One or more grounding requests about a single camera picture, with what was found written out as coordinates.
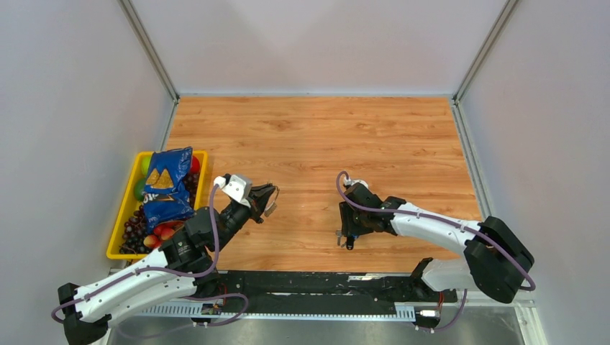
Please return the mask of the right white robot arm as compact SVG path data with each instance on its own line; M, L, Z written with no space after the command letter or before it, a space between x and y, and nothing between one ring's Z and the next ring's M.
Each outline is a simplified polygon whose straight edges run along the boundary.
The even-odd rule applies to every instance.
M340 183L340 216L345 246L372 233L413 237L458 255L424 259L412 274L411 290L420 300L438 291L479 290L496 302L512 303L521 290L533 291L534 257L509 226L495 216L463 220L424 210L397 197L381 200L361 180Z

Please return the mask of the silver wire keyring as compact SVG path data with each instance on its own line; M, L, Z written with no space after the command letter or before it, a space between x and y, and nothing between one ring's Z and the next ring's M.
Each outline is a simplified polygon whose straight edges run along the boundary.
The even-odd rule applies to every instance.
M275 187L273 193L270 196L268 205L265 207L265 210L263 212L264 217L269 217L274 212L274 210L276 210L279 194L280 194L280 188Z

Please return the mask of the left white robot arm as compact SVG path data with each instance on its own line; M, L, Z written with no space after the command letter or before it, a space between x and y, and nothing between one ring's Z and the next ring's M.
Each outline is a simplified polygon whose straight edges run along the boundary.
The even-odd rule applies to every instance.
M238 175L220 177L213 189L229 196L222 211L204 206L135 264L89 285L58 288L60 305L52 317L69 344L92 344L124 319L174 298L217 299L225 290L217 271L219 253L248 221L263 222L279 189L272 183L254 186Z

